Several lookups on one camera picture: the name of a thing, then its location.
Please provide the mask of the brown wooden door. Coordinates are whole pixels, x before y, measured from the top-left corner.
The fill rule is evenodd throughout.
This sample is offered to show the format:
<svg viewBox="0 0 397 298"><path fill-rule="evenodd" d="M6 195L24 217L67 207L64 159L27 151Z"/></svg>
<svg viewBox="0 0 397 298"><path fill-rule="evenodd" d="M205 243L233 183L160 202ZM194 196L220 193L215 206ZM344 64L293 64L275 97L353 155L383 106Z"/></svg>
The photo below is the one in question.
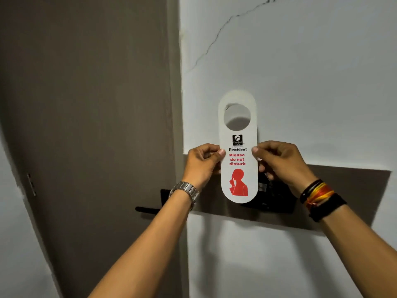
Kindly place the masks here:
<svg viewBox="0 0 397 298"><path fill-rule="evenodd" d="M0 115L64 298L175 182L166 0L0 0ZM31 174L37 196L27 181Z"/></svg>

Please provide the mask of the person's right hand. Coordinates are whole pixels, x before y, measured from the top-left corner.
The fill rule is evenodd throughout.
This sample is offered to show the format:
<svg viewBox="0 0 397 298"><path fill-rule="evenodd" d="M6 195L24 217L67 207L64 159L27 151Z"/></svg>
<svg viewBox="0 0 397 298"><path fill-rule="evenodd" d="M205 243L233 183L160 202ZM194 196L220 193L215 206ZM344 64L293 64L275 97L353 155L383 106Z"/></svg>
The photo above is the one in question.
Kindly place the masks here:
<svg viewBox="0 0 397 298"><path fill-rule="evenodd" d="M265 173L270 180L280 179L299 197L301 193L318 179L305 163L297 146L280 141L265 141L258 144L271 153L271 161L258 161L258 171Z"/></svg>

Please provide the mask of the person's left hand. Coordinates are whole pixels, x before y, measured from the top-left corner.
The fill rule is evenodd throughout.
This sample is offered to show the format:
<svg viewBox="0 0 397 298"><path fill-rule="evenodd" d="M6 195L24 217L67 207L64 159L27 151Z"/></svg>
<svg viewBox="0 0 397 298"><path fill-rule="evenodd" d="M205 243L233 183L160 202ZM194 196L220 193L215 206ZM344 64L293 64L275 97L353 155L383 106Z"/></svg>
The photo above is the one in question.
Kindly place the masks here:
<svg viewBox="0 0 397 298"><path fill-rule="evenodd" d="M182 181L191 183L201 192L213 174L220 172L220 162L211 167L208 163L211 151L221 149L219 145L206 143L191 149L187 154Z"/></svg>

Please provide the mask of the black wall card holder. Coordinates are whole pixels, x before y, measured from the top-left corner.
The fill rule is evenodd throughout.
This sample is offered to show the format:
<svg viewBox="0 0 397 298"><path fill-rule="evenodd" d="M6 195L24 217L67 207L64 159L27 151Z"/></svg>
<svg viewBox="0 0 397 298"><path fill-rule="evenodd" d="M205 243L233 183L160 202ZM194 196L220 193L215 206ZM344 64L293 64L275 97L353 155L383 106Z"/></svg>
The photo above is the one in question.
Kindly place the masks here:
<svg viewBox="0 0 397 298"><path fill-rule="evenodd" d="M258 173L258 192L253 200L241 204L261 212L292 214L297 198L280 179L270 180L265 173Z"/></svg>

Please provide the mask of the person's left forearm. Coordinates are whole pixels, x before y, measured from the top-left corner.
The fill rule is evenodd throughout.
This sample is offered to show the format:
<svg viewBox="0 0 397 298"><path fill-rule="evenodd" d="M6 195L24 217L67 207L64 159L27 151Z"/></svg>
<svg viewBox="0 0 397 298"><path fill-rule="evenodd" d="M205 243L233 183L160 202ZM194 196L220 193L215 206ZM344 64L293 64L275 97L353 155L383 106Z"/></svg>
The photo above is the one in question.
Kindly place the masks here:
<svg viewBox="0 0 397 298"><path fill-rule="evenodd" d="M88 298L154 298L186 225L191 204L186 192L175 190Z"/></svg>

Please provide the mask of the thin black bangles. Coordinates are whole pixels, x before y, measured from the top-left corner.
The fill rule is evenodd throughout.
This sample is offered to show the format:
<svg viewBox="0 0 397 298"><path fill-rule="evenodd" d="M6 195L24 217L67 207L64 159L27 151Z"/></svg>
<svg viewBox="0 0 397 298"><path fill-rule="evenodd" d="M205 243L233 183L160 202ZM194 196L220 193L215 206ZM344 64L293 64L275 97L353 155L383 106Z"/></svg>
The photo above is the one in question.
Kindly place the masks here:
<svg viewBox="0 0 397 298"><path fill-rule="evenodd" d="M312 182L300 195L299 200L302 204L304 204L311 193L320 185L322 184L323 181L321 179L317 179L314 182Z"/></svg>

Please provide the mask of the black wristband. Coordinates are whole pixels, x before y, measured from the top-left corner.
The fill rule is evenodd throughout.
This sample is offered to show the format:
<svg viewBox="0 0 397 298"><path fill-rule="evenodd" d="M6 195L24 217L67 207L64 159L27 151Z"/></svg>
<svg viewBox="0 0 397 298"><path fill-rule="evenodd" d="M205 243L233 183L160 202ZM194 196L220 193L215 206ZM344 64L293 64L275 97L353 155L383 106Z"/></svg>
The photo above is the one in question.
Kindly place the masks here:
<svg viewBox="0 0 397 298"><path fill-rule="evenodd" d="M340 195L334 193L325 202L313 206L309 211L309 217L315 222L320 222L320 220L346 204L346 201Z"/></svg>

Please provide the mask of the person's right forearm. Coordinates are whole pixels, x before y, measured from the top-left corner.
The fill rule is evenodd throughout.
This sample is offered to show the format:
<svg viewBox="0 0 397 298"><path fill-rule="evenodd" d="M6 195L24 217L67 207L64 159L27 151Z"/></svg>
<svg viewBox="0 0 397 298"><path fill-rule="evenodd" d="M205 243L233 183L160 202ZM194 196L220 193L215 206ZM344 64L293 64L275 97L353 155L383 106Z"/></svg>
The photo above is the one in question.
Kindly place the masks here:
<svg viewBox="0 0 397 298"><path fill-rule="evenodd" d="M363 298L397 298L397 251L347 205L320 220Z"/></svg>

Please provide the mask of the white door hanger sign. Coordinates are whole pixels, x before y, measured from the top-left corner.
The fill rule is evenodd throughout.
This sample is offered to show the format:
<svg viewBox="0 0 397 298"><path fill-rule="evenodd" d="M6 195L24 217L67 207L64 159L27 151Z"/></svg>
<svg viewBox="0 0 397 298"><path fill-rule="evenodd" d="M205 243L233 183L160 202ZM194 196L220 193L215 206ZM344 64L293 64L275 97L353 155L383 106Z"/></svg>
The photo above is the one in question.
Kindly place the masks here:
<svg viewBox="0 0 397 298"><path fill-rule="evenodd" d="M238 204L253 200L258 192L258 164L252 148L258 144L256 101L246 90L231 90L218 105L221 161L221 189Z"/></svg>

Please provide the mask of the silver metal wristwatch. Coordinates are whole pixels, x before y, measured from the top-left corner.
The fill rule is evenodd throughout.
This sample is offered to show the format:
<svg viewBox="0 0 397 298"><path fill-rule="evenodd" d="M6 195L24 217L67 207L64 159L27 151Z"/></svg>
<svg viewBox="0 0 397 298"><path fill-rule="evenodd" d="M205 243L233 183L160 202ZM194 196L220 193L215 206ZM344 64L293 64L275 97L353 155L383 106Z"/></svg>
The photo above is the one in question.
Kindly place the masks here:
<svg viewBox="0 0 397 298"><path fill-rule="evenodd" d="M176 190L184 191L189 196L191 202L191 211L196 204L196 200L198 199L200 192L191 183L180 181L170 190L168 198L170 198Z"/></svg>

